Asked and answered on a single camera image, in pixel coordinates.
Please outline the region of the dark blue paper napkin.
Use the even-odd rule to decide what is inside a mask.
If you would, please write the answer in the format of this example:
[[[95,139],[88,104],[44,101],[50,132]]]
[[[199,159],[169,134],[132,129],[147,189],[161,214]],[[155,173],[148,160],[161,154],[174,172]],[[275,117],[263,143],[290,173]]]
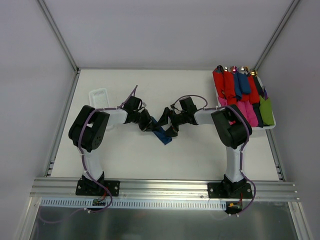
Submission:
[[[155,134],[155,136],[164,144],[169,144],[173,139],[170,136],[167,136],[165,133],[165,130],[161,126],[157,126],[158,122],[156,119],[152,116],[152,132]]]

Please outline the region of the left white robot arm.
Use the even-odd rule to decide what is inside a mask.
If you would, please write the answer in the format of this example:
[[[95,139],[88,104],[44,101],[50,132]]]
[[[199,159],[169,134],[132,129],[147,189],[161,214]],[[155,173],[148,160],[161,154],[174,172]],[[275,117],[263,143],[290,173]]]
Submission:
[[[94,108],[84,105],[81,108],[68,132],[69,139],[81,155],[81,190],[87,188],[93,195],[99,195],[104,191],[104,171],[95,151],[101,145],[107,127],[130,123],[137,124],[143,132],[156,129],[156,124],[144,107],[143,101],[135,96],[130,96],[117,107]]]

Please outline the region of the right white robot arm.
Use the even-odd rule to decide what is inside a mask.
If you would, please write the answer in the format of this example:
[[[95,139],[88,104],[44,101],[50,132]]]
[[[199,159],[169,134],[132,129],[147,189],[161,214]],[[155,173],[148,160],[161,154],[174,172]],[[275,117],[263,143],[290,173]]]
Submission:
[[[166,107],[157,126],[170,124],[165,134],[172,138],[178,135],[179,126],[184,124],[215,126],[219,139],[226,147],[227,167],[223,177],[223,190],[228,197],[235,198],[241,193],[242,185],[247,183],[243,161],[252,127],[235,104],[197,108],[191,95],[182,96],[177,101],[181,110],[177,113],[174,103]]]

